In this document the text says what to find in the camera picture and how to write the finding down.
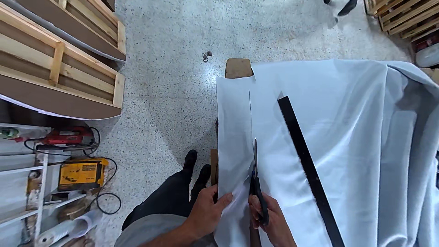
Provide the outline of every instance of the electric cord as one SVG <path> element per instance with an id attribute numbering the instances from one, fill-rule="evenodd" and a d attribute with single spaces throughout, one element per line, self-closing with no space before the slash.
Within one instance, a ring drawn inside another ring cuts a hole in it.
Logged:
<path id="1" fill-rule="evenodd" d="M 102 191 L 102 189 L 113 179 L 113 177 L 114 177 L 114 175 L 116 175 L 116 172 L 117 172 L 117 163 L 113 160 L 113 159 L 111 159 L 111 158 L 108 158 L 108 157 L 92 157 L 92 156 L 90 156 L 91 154 L 93 154 L 93 153 L 95 153 L 96 152 L 96 150 L 99 148 L 99 145 L 101 144 L 101 134 L 99 133 L 99 130 L 97 130 L 95 127 L 89 127 L 90 129 L 92 129 L 92 130 L 95 130 L 96 131 L 96 133 L 97 133 L 97 146 L 96 146 L 96 148 L 93 150 L 91 150 L 91 152 L 90 153 L 87 153 L 85 150 L 82 150 L 83 151 L 83 155 L 67 155 L 67 154 L 59 154 L 59 153 L 46 153 L 46 152 L 41 152 L 41 151 L 39 151 L 39 150 L 36 150 L 36 149 L 33 149 L 33 148 L 31 148 L 31 147 L 29 147 L 28 145 L 27 145 L 27 142 L 30 142 L 30 141 L 41 141 L 43 138 L 34 138 L 34 139 L 27 139 L 26 141 L 24 141 L 24 146 L 26 147 L 26 148 L 28 148 L 28 149 L 30 149 L 30 150 L 32 150 L 32 151 L 34 151 L 34 152 L 36 152 L 36 153 L 43 153 L 43 154 L 50 154 L 50 155 L 59 155 L 59 156 L 70 156 L 70 157 L 83 157 L 83 156 L 86 156 L 86 157 L 88 157 L 88 158 L 90 158 L 90 159 L 107 159 L 107 160 L 111 160 L 113 163 L 114 163 L 114 166 L 115 166 L 115 170 L 114 170 L 114 172 L 113 172 L 113 175 L 111 175 L 111 177 L 104 183 L 104 185 L 102 185 L 101 187 L 99 187 L 99 190 L 98 190 L 98 192 L 97 192 L 97 195 L 96 195 L 96 197 L 90 202 L 90 204 L 87 206 L 87 209 L 89 210 L 90 208 L 91 208 L 91 205 L 93 204 L 93 202 L 95 202 L 96 201 L 96 206 L 97 206 L 97 208 L 102 212 L 102 213 L 104 213 L 104 214 L 108 214 L 108 215 L 111 215 L 111 214 L 115 214 L 115 213 L 117 213 L 119 210 L 120 210 L 120 208 L 122 207 L 122 200 L 120 199 L 120 197 L 119 196 L 117 196 L 116 194 L 114 194 L 114 193 L 111 193 L 111 192 L 105 192 L 105 193 L 101 193 L 101 191 Z M 119 207 L 118 207 L 118 209 L 117 210 L 115 210 L 114 212 L 108 212 L 108 211 L 105 211 L 105 210 L 103 210 L 102 208 L 101 208 L 101 206 L 99 205 L 99 197 L 101 197 L 101 196 L 103 196 L 103 195 L 111 195 L 111 196 L 114 196 L 114 197 L 116 197 L 116 199 L 119 201 Z"/>

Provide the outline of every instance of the scissors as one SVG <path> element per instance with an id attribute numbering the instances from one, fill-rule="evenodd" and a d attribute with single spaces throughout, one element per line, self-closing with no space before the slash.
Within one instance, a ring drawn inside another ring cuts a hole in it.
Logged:
<path id="1" fill-rule="evenodd" d="M 250 181 L 250 194 L 256 195 L 261 204 L 262 215 L 258 213 L 259 223 L 262 225 L 268 225 L 269 219 L 268 219 L 267 202 L 265 201 L 264 196 L 262 195 L 261 184 L 259 183 L 259 177 L 258 177 L 258 146 L 257 146 L 256 138 L 255 138 L 255 145 L 253 147 L 253 155 L 255 156 L 255 159 L 253 161 L 253 173 Z"/>

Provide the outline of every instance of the person's left hand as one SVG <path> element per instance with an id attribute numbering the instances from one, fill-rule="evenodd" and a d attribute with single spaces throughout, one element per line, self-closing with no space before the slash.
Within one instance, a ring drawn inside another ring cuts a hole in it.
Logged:
<path id="1" fill-rule="evenodd" d="M 228 193 L 219 198 L 217 203 L 214 203 L 213 196 L 216 193 L 218 193 L 218 185 L 202 189 L 189 217 L 182 225 L 187 227 L 191 234 L 194 234 L 195 239 L 200 239 L 215 230 L 220 221 L 221 213 L 233 199 L 232 193 Z"/>

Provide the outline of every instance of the leg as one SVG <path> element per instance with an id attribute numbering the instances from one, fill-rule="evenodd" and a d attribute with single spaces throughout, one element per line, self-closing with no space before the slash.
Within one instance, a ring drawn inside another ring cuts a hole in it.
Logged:
<path id="1" fill-rule="evenodd" d="M 200 175 L 197 179 L 197 181 L 194 184 L 194 187 L 191 190 L 191 207 L 194 205 L 195 201 L 197 200 L 198 194 L 200 191 L 204 188 L 206 188 L 206 183 L 209 181 L 210 178 L 210 165 L 206 164 L 201 168 Z"/>
<path id="2" fill-rule="evenodd" d="M 189 204 L 189 184 L 196 159 L 196 151 L 189 151 L 183 169 L 167 178 L 144 202 L 136 206 L 126 217 L 122 230 L 134 221 L 151 214 L 189 216 L 192 209 Z"/>

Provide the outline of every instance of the red power tool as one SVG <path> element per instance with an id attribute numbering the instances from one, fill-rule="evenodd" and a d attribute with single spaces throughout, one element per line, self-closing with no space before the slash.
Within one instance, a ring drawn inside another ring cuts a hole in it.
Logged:
<path id="1" fill-rule="evenodd" d="M 89 127 L 76 126 L 62 130 L 52 130 L 40 140 L 43 145 L 37 145 L 36 150 L 76 151 L 95 149 L 99 146 L 94 140 L 93 131 Z"/>

